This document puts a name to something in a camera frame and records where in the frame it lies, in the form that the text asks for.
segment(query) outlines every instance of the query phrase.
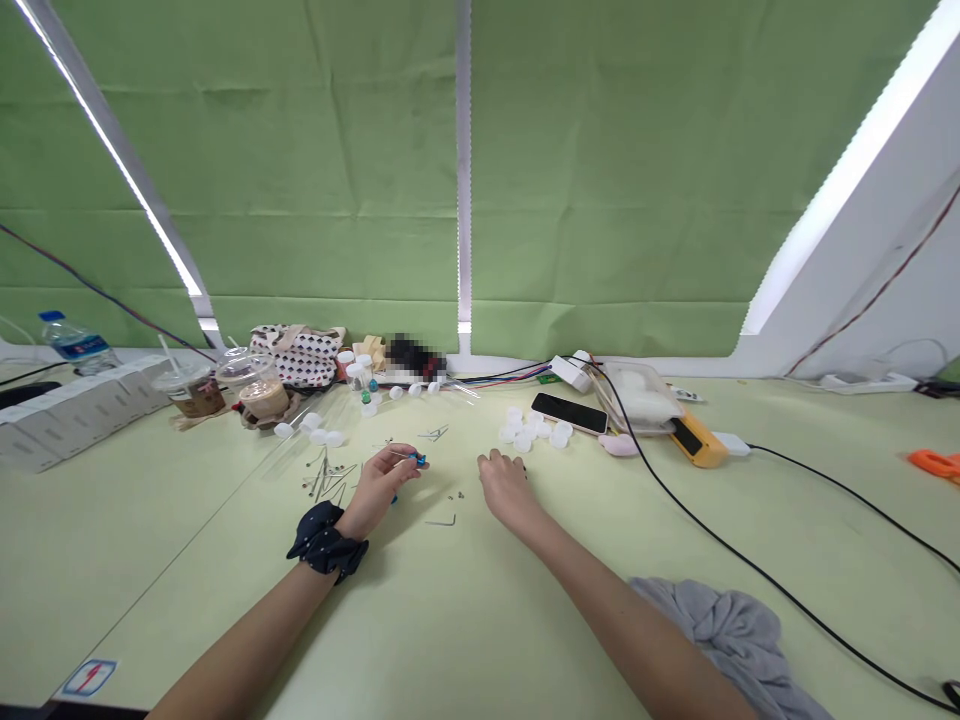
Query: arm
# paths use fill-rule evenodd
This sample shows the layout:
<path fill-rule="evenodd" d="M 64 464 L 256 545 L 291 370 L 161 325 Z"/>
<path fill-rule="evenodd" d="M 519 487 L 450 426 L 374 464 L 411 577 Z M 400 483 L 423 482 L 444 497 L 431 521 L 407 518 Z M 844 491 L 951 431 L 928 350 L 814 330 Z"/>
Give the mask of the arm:
<path fill-rule="evenodd" d="M 746 700 L 666 617 L 590 554 L 537 502 L 520 458 L 481 455 L 491 512 L 543 561 L 654 718 L 747 720 Z"/>
<path fill-rule="evenodd" d="M 334 526 L 343 537 L 365 539 L 387 514 L 397 490 L 420 477 L 415 460 L 397 462 L 401 458 L 393 452 L 407 454 L 416 449 L 388 445 L 364 465 L 350 506 Z M 321 575 L 307 563 L 298 562 L 193 664 L 148 717 L 246 717 L 337 577 L 337 573 Z"/>

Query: dark blue scrunchie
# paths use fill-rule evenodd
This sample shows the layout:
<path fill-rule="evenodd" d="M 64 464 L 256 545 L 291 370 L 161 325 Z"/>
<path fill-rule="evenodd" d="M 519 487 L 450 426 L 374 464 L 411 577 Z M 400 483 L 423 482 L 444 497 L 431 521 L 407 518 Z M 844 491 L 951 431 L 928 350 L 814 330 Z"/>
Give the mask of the dark blue scrunchie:
<path fill-rule="evenodd" d="M 333 527 L 342 516 L 343 510 L 329 500 L 308 510 L 297 525 L 297 538 L 287 553 L 287 559 L 298 557 L 322 575 L 329 575 L 339 568 L 340 577 L 335 585 L 353 575 L 370 543 L 343 537 Z"/>

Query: blue label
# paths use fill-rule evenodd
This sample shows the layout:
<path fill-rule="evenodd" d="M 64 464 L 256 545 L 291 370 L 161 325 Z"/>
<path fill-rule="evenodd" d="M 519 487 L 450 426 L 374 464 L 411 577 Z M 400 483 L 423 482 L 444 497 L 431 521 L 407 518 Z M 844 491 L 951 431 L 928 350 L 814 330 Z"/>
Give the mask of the blue label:
<path fill-rule="evenodd" d="M 110 346 L 107 345 L 107 341 L 99 335 L 88 335 L 78 343 L 54 345 L 53 349 L 56 350 L 64 360 L 80 360 L 101 353 L 104 350 L 109 350 Z"/>

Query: table surface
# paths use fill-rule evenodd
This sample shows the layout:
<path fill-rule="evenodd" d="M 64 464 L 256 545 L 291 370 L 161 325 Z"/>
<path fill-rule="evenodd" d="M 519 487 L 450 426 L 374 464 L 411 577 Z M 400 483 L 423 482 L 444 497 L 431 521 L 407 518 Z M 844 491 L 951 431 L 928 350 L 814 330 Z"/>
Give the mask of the table surface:
<path fill-rule="evenodd" d="M 960 556 L 960 491 L 903 459 L 920 447 L 957 450 L 956 403 L 912 394 L 841 397 L 776 381 L 678 384 L 708 400 L 688 407 L 712 429 L 812 464 Z M 404 488 L 357 575 L 310 623 L 261 716 L 308 716 L 320 703 L 344 718 L 643 716 L 550 574 L 483 503 L 476 457 L 498 444 L 506 408 L 529 407 L 539 389 L 502 386 L 472 404 L 458 392 L 404 397 L 369 420 L 350 406 L 339 423 L 349 442 L 331 461 L 362 462 L 392 437 L 417 445 L 432 467 Z M 566 386 L 548 391 L 592 404 Z M 336 390 L 321 411 L 335 415 L 326 408 L 346 395 Z M 17 556 L 2 561 L 4 594 L 11 563 L 22 586 L 12 612 L 4 601 L 22 628 L 4 622 L 4 647 L 13 651 L 5 655 L 35 646 L 33 667 L 20 677 L 34 695 L 38 668 L 57 676 L 56 687 L 90 657 L 119 661 L 93 702 L 151 707 L 291 566 L 284 554 L 311 502 L 301 485 L 315 448 L 292 439 L 267 472 L 249 473 L 275 442 L 252 442 L 229 417 L 184 434 L 165 423 L 138 421 L 43 475 L 4 479 L 0 527 L 6 537 L 19 529 L 22 546 L 8 542 Z M 443 424 L 449 430 L 436 443 L 417 437 Z M 934 695 L 935 681 L 956 674 L 957 578 L 926 550 L 776 457 L 755 453 L 699 470 L 669 439 L 647 439 L 644 447 L 684 504 L 868 656 Z M 942 717 L 863 667 L 709 538 L 638 458 L 610 457 L 578 433 L 562 451 L 538 440 L 524 459 L 547 509 L 620 575 L 693 578 L 769 605 L 797 679 L 837 718 Z M 74 469 L 80 472 L 66 474 Z M 344 503 L 356 478 L 356 471 L 347 478 Z M 50 486 L 58 492 L 44 489 Z M 454 514 L 453 527 L 425 524 Z M 22 543 L 35 535 L 43 536 L 39 548 Z M 88 536 L 96 542 L 78 540 Z M 76 551 L 55 551 L 70 546 Z M 80 559 L 92 571 L 78 572 Z M 44 590 L 53 598 L 46 610 L 26 602 Z M 68 609 L 83 617 L 82 628 L 64 625 Z M 51 618 L 54 628 L 44 625 Z M 13 683 L 2 682 L 13 692 Z M 51 690 L 48 681 L 43 691 Z"/>

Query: hand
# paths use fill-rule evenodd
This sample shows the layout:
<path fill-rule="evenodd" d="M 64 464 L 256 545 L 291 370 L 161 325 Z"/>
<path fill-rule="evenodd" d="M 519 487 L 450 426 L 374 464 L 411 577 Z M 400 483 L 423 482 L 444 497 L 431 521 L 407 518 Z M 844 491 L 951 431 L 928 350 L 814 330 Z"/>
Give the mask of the hand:
<path fill-rule="evenodd" d="M 420 477 L 416 460 L 394 455 L 409 455 L 415 452 L 417 449 L 412 445 L 394 443 L 367 460 L 363 472 L 360 473 L 357 491 L 335 526 L 343 537 L 358 542 L 364 540 L 383 520 L 390 503 L 393 502 L 393 496 L 404 483 Z M 429 467 L 430 463 L 426 463 L 422 469 Z"/>
<path fill-rule="evenodd" d="M 522 459 L 510 460 L 494 448 L 489 458 L 477 458 L 477 466 L 487 507 L 511 532 L 519 533 L 546 516 L 527 481 Z"/>

